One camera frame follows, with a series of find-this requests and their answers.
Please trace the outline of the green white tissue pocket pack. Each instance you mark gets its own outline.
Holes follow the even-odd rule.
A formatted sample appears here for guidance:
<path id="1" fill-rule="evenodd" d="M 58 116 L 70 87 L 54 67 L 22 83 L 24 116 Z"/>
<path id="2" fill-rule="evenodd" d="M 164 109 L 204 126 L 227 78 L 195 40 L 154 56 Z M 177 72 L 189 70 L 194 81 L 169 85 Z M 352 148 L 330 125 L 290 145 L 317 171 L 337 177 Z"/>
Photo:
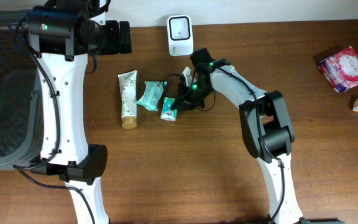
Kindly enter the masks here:
<path id="1" fill-rule="evenodd" d="M 173 98 L 165 97 L 163 100 L 162 113 L 160 118 L 165 121 L 176 121 L 177 120 L 177 110 L 172 110 L 171 106 L 174 103 Z"/>

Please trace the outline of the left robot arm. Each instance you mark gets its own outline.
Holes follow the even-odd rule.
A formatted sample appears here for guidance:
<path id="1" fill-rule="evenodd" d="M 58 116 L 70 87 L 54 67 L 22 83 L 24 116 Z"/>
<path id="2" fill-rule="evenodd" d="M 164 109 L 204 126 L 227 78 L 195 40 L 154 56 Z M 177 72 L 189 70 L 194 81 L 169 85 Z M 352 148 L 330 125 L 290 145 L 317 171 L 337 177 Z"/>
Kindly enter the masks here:
<path id="1" fill-rule="evenodd" d="M 39 157 L 21 169 L 56 175 L 73 199 L 78 223 L 109 223 L 101 177 L 108 150 L 86 141 L 83 86 L 89 57 L 106 53 L 109 1 L 48 1 L 25 17 L 24 43 L 42 93 L 44 136 Z"/>

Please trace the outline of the mint green wipes packet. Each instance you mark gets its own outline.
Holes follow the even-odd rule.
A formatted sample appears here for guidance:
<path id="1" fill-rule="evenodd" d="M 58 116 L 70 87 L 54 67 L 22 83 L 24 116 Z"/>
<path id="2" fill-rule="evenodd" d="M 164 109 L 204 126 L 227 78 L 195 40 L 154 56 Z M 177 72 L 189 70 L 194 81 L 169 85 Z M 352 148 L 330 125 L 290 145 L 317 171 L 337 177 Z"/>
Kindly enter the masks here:
<path id="1" fill-rule="evenodd" d="M 144 83 L 144 94 L 136 103 L 149 111 L 158 111 L 158 102 L 162 97 L 165 82 L 145 81 Z"/>

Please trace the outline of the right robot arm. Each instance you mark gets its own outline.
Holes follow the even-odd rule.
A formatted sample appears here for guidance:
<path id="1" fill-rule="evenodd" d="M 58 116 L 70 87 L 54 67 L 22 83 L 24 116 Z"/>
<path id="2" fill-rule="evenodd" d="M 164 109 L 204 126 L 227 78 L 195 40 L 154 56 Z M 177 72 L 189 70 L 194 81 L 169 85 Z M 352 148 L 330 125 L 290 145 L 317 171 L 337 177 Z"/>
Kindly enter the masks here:
<path id="1" fill-rule="evenodd" d="M 262 170 L 269 199 L 269 223 L 300 222 L 303 213 L 291 174 L 295 132 L 284 96 L 251 84 L 228 60 L 213 59 L 206 48 L 194 51 L 190 60 L 194 72 L 189 82 L 180 82 L 171 108 L 203 109 L 207 96 L 224 95 L 239 110 L 244 145 Z"/>

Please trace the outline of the red floral tissue pack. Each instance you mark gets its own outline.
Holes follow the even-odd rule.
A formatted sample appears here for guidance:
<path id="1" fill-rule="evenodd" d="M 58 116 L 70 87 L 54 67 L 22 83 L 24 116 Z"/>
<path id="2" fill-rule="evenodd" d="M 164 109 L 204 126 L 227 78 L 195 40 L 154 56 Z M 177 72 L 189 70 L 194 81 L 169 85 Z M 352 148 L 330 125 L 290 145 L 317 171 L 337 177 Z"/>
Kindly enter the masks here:
<path id="1" fill-rule="evenodd" d="M 352 46 L 320 61 L 318 68 L 338 93 L 358 86 L 358 53 Z"/>

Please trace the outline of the white cream tube gold cap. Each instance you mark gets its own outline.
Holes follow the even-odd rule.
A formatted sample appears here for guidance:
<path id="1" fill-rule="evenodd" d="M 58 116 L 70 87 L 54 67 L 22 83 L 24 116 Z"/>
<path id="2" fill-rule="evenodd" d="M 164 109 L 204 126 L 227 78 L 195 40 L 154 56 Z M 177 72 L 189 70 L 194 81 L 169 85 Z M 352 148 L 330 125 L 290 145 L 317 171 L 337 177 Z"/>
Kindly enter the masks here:
<path id="1" fill-rule="evenodd" d="M 124 129 L 137 126 L 137 70 L 117 76 L 121 94 L 121 120 Z"/>

